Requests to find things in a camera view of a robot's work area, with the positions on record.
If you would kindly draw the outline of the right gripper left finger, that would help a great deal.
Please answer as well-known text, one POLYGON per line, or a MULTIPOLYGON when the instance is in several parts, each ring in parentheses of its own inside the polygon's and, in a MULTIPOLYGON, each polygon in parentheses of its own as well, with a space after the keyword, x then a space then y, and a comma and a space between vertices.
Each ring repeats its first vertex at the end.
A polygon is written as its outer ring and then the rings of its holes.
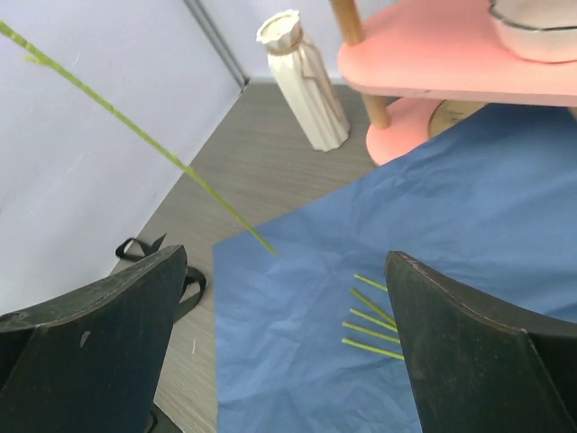
POLYGON ((4 432, 145 432, 179 304, 180 245, 1 318, 4 432))

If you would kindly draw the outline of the green leafy flower stem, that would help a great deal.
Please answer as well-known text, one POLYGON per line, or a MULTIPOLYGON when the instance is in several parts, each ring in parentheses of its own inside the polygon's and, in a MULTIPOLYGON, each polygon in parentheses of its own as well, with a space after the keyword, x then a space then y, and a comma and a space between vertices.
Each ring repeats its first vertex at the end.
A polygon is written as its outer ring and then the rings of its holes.
POLYGON ((14 42, 16 45, 20 46, 22 49, 27 51, 27 55, 24 58, 38 65, 50 68, 59 74, 61 77, 66 79, 72 86, 81 90, 88 97, 90 97, 94 102, 104 108, 109 114, 118 119, 122 124, 128 127, 131 131, 142 138, 147 144, 149 144, 156 152, 161 154, 170 163, 177 167, 182 173, 189 176, 193 181, 195 181, 200 187, 202 187, 214 200, 216 200, 222 207, 224 207, 234 218, 270 253, 277 255, 275 248, 268 242, 262 235, 260 235, 255 228, 242 217, 229 203, 227 203, 217 191, 210 186, 196 171, 187 166, 181 159, 179 159, 174 153, 170 152, 164 146, 162 146, 158 141, 152 138, 148 133, 146 133, 140 126, 133 122, 129 117, 119 111, 110 102, 105 100, 102 96, 97 94, 97 92, 81 81, 78 77, 72 74, 69 70, 65 69, 58 62, 52 59, 50 56, 45 54, 43 51, 38 49, 31 42, 26 40, 20 33, 13 29, 6 22, 1 22, 1 33, 4 37, 14 42))

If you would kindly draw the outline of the blue wrapping paper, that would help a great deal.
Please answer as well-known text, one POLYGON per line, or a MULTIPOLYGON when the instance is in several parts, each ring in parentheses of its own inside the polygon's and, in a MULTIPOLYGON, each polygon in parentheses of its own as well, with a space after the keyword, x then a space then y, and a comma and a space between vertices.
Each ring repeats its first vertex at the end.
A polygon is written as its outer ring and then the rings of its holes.
POLYGON ((576 121, 489 105, 350 185, 216 244, 221 432, 418 432, 390 310, 392 251, 524 309, 576 319, 576 121))

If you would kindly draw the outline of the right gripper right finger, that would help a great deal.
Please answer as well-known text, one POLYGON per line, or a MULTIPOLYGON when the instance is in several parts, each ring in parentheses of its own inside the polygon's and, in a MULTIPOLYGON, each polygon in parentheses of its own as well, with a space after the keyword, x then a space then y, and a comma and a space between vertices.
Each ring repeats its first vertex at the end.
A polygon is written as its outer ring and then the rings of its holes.
POLYGON ((401 251, 386 282, 425 432, 574 432, 576 326, 401 251))

